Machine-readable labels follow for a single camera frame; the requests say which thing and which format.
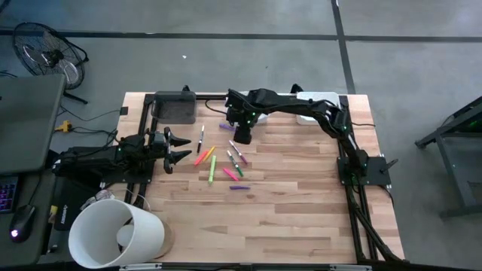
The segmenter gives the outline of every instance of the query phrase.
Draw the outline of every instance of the fan grille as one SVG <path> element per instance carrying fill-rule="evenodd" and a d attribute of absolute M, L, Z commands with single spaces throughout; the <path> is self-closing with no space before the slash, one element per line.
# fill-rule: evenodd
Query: fan grille
<path fill-rule="evenodd" d="M 48 26 L 40 23 L 19 24 L 14 30 L 13 46 L 15 54 L 23 66 L 33 75 L 63 74 L 68 79 L 66 81 L 67 90 L 80 86 L 84 80 L 84 62 L 78 52 L 67 39 Z M 54 66 L 38 63 L 25 53 L 24 47 L 29 47 L 29 49 L 45 55 L 52 54 L 54 51 L 60 52 L 63 60 L 72 63 L 77 71 L 72 70 L 72 66 L 66 69 L 67 65 L 61 59 L 54 61 Z"/>

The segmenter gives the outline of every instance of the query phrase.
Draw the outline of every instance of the laptop keyboard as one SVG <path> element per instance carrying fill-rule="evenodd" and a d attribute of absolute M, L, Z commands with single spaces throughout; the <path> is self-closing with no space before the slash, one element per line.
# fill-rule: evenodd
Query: laptop keyboard
<path fill-rule="evenodd" d="M 17 186 L 18 176 L 0 176 L 0 214 L 14 210 Z"/>

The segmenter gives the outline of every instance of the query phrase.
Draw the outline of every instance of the green marker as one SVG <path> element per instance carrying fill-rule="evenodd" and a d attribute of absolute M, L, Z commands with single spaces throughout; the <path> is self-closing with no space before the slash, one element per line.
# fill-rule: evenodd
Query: green marker
<path fill-rule="evenodd" d="M 209 170 L 209 180 L 208 184 L 212 184 L 212 178 L 214 177 L 214 168 L 216 167 L 216 156 L 213 155 L 211 158 L 211 169 Z"/>
<path fill-rule="evenodd" d="M 231 160 L 231 162 L 233 162 L 233 165 L 236 168 L 236 170 L 239 172 L 239 176 L 243 177 L 243 172 L 239 168 L 238 163 L 236 163 L 236 161 L 234 160 L 233 156 L 231 155 L 231 152 L 227 151 L 227 155 L 229 156 L 229 159 Z"/>

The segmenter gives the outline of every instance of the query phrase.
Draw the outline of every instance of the purple marker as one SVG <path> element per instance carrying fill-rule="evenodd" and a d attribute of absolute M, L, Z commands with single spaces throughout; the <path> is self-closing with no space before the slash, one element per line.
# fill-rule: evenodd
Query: purple marker
<path fill-rule="evenodd" d="M 241 185 L 231 185 L 231 186 L 229 186 L 229 189 L 231 189 L 231 190 L 250 190 L 251 188 L 241 186 Z"/>
<path fill-rule="evenodd" d="M 236 148 L 236 146 L 231 140 L 229 141 L 229 143 L 231 144 L 231 146 L 233 146 L 234 150 L 238 153 L 239 158 L 241 158 L 241 160 L 247 165 L 248 160 L 241 154 L 241 151 L 239 151 L 238 148 Z"/>
<path fill-rule="evenodd" d="M 231 132 L 234 132 L 236 131 L 236 128 L 230 126 L 230 125 L 227 125 L 227 124 L 224 124 L 224 123 L 220 123 L 219 124 L 219 127 L 223 128 L 223 129 L 228 129 L 230 130 Z"/>

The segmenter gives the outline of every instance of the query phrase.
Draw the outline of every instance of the fan blade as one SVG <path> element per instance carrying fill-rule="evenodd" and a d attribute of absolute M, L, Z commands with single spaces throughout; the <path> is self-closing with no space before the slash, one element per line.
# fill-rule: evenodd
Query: fan blade
<path fill-rule="evenodd" d="M 44 37 L 43 38 L 45 40 L 45 44 L 47 45 L 47 47 L 50 50 L 55 50 L 55 49 L 60 50 L 59 42 L 56 40 L 56 38 L 52 34 L 50 34 L 47 31 L 44 31 Z"/>
<path fill-rule="evenodd" d="M 25 44 L 23 45 L 23 52 L 33 61 L 38 64 L 48 65 L 47 59 L 44 57 L 42 52 L 35 50 L 32 46 Z"/>
<path fill-rule="evenodd" d="M 59 67 L 62 69 L 64 75 L 67 77 L 67 83 L 75 84 L 80 78 L 78 75 L 78 70 L 75 68 L 75 65 L 71 62 L 61 59 L 59 61 Z"/>

